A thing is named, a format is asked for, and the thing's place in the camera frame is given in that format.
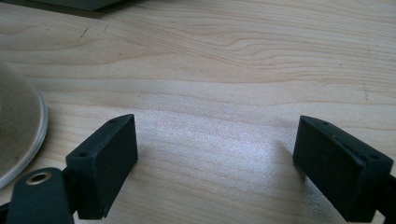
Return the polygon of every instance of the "screw hole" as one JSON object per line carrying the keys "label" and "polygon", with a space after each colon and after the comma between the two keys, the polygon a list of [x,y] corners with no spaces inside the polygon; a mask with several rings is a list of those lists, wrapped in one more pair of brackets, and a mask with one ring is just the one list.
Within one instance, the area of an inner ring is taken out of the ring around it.
{"label": "screw hole", "polygon": [[379,160],[379,156],[377,155],[369,155],[369,157],[373,160]]}
{"label": "screw hole", "polygon": [[84,158],[88,156],[88,152],[81,152],[78,154],[79,157]]}
{"label": "screw hole", "polygon": [[50,179],[50,173],[48,172],[38,173],[36,175],[32,175],[29,179],[27,179],[26,184],[37,185],[43,183],[48,179]]}

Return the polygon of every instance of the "wood grain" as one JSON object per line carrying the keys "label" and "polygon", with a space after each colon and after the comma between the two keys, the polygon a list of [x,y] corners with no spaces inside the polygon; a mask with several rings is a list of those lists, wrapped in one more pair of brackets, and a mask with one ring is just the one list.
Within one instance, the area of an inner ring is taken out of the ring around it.
{"label": "wood grain", "polygon": [[25,172],[64,168],[106,120],[135,114],[139,162],[102,223],[344,223],[293,166],[300,115],[396,159],[392,0],[42,8],[0,3],[0,62],[49,107]]}

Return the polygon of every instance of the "gray object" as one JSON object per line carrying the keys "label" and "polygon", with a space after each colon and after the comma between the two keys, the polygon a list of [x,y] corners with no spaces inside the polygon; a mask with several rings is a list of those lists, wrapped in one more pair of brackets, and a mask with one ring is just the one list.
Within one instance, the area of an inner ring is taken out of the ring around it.
{"label": "gray object", "polygon": [[62,7],[74,7],[84,10],[96,10],[119,2],[120,0],[33,0]]}

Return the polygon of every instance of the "silver disc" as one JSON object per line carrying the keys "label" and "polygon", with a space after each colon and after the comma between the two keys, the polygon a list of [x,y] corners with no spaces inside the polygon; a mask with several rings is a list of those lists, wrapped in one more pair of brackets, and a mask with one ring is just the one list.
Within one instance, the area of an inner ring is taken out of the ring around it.
{"label": "silver disc", "polygon": [[0,189],[32,160],[47,127],[41,93],[0,63]]}

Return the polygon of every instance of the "black mount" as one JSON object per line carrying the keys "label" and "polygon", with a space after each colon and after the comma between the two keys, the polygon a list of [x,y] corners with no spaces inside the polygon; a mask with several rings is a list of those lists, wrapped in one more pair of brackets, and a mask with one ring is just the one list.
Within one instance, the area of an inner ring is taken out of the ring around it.
{"label": "black mount", "polygon": [[134,115],[109,120],[66,156],[61,171],[44,168],[19,179],[0,223],[74,223],[106,217],[137,162]]}
{"label": "black mount", "polygon": [[327,121],[300,117],[293,160],[348,222],[396,223],[393,160]]}

